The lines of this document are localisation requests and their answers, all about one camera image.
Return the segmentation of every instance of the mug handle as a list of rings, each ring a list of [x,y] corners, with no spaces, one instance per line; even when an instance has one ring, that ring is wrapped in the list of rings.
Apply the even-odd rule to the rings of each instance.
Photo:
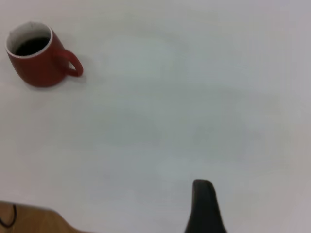
[[[70,61],[71,64],[75,67],[75,69],[67,68],[66,73],[70,76],[79,77],[83,73],[83,66],[80,61],[72,52],[68,50],[56,50],[54,52],[54,57],[62,57],[66,60]]]

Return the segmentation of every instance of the dark liquid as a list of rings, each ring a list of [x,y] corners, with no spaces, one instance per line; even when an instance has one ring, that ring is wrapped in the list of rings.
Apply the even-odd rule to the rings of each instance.
[[[14,54],[17,56],[28,56],[39,52],[48,44],[49,40],[50,39],[47,37],[38,37],[27,40],[19,46]]]

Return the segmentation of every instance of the white surface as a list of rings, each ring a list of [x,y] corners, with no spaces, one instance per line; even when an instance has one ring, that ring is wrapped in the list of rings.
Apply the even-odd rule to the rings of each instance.
[[[27,86],[0,53],[0,199],[74,227],[183,232],[211,180],[230,233],[309,232],[307,1],[1,0],[50,25],[85,68]]]

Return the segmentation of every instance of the wooden surface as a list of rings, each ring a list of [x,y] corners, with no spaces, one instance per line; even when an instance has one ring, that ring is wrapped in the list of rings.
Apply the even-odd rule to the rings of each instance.
[[[13,205],[0,202],[0,218],[5,223],[14,218]],[[26,205],[17,205],[15,224],[0,233],[82,233],[71,227],[57,212]]]

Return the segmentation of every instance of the black object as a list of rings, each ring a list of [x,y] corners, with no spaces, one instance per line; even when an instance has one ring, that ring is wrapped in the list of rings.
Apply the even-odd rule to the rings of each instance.
[[[0,218],[0,225],[3,226],[4,228],[11,228],[15,223],[17,217],[16,205],[13,205],[13,210],[14,210],[14,218],[10,224],[5,224]]]
[[[226,233],[213,184],[195,180],[192,186],[192,208],[185,233]]]
[[[17,56],[28,56],[39,52],[49,43],[49,40],[50,38],[47,37],[38,37],[27,40],[18,47],[14,54]]]

